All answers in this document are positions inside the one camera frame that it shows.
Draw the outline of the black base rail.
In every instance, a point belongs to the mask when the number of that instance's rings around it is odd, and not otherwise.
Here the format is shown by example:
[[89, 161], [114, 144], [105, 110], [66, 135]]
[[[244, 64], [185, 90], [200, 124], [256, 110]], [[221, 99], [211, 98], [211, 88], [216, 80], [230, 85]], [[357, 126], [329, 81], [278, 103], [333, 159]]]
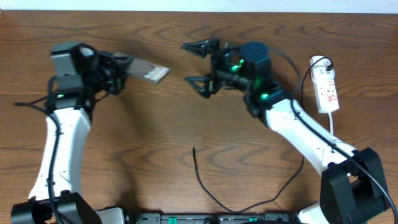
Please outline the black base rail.
[[129, 215], [125, 223], [132, 224], [261, 224], [261, 223], [300, 223], [299, 219], [289, 213], [264, 214], [161, 214], [141, 213]]

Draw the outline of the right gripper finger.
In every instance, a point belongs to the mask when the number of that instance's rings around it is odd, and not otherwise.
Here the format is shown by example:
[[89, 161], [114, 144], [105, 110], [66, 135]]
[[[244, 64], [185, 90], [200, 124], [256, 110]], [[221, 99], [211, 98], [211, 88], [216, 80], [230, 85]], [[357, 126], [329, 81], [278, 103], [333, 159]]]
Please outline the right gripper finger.
[[186, 42], [183, 43], [180, 48], [193, 55], [204, 58], [208, 54], [212, 54], [215, 50], [220, 48], [220, 40], [206, 39], [198, 42]]
[[185, 77], [184, 80], [204, 98], [209, 98], [213, 93], [210, 77]]

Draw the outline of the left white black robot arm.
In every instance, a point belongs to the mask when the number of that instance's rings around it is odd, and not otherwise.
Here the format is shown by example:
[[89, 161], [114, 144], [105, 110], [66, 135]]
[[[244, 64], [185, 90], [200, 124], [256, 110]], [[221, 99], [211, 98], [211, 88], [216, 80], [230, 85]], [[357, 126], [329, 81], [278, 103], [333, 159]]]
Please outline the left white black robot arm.
[[29, 103], [17, 102], [46, 116], [47, 137], [39, 174], [28, 200], [13, 205], [12, 223], [134, 223], [122, 206], [93, 209], [81, 195], [83, 150], [91, 129], [93, 110], [101, 91], [117, 95], [124, 88], [134, 58], [96, 50], [83, 42], [52, 47], [55, 75], [47, 96]]

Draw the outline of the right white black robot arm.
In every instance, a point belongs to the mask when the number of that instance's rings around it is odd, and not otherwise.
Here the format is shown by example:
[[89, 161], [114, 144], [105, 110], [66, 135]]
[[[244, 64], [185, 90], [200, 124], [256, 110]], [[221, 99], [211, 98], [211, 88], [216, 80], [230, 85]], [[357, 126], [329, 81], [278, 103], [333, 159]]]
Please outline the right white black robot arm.
[[272, 74], [270, 48], [258, 41], [222, 44], [186, 42], [182, 49], [210, 58], [210, 71], [186, 81], [204, 98], [223, 87], [240, 90], [252, 117], [280, 134], [321, 178], [317, 202], [294, 213], [290, 223], [366, 223], [386, 210], [397, 212], [382, 162], [371, 148], [357, 150], [317, 123]]

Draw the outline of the white power strip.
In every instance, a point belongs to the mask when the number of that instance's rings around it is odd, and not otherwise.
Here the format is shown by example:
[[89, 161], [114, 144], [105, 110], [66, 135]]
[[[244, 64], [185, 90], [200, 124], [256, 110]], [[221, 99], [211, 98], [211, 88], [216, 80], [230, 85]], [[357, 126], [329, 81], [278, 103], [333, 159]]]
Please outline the white power strip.
[[335, 71], [330, 59], [316, 55], [310, 59], [311, 79], [319, 113], [332, 113], [340, 108], [335, 85]]

